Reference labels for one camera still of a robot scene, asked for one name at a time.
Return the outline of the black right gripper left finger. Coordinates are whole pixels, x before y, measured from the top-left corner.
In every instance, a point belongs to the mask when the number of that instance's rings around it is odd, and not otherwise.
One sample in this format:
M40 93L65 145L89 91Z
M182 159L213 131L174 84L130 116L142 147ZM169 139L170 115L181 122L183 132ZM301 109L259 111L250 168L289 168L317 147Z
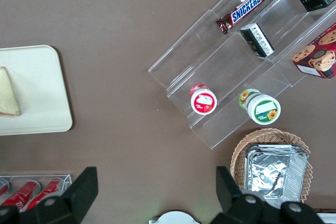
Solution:
M20 223L81 223L98 195L96 167L87 167L61 195L19 214Z

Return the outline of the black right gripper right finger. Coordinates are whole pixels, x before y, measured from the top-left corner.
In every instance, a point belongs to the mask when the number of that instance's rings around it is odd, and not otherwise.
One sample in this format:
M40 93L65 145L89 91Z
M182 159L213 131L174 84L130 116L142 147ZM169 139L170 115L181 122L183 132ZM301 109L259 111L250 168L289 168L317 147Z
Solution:
M281 223L280 210L243 194L225 166L216 167L216 195L222 208L211 223Z

